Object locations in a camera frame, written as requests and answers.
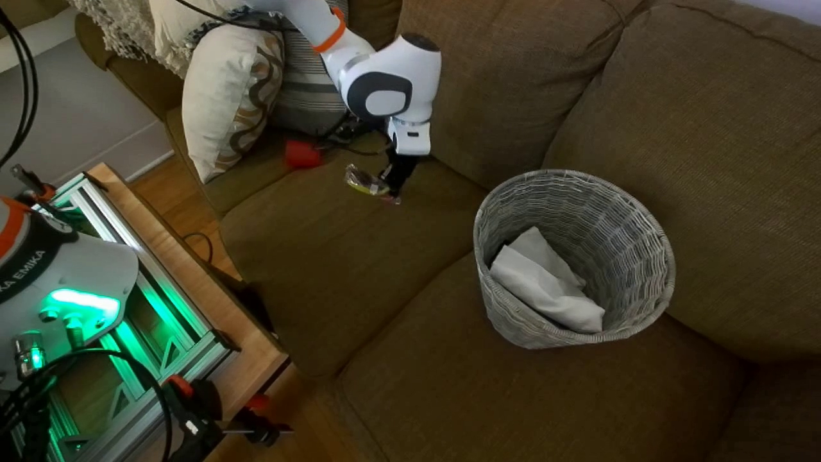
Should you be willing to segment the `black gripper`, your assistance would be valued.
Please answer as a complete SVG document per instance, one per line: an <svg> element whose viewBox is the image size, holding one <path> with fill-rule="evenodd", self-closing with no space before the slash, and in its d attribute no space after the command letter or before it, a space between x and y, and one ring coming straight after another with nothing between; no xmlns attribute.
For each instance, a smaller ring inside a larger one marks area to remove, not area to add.
<svg viewBox="0 0 821 462"><path fill-rule="evenodd" d="M418 156L402 156L391 151L387 168L379 172L379 181L391 188L384 204L400 206L402 185L410 181L414 170L418 168Z"/></svg>

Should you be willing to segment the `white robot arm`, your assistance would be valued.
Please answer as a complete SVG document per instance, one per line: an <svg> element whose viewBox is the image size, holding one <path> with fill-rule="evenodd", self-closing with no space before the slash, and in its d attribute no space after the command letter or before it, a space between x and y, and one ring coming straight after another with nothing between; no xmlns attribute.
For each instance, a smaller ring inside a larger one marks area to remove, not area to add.
<svg viewBox="0 0 821 462"><path fill-rule="evenodd" d="M179 6L245 28L295 28L321 56L341 102L363 124L379 124L391 141L387 165L369 174L347 168L347 185L369 199L400 204L402 185L434 150L431 118L442 79L442 50L422 33L400 33L374 50L325 0L241 0L228 16L189 0Z"/></svg>

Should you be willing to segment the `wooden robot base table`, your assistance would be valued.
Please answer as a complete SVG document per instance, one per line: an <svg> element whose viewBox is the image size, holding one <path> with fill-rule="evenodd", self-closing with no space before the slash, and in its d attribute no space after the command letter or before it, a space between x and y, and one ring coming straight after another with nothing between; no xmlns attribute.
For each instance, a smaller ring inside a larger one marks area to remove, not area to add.
<svg viewBox="0 0 821 462"><path fill-rule="evenodd" d="M239 344L205 316L105 185L0 201L3 462L168 462L183 428L161 386L210 380Z"/></svg>

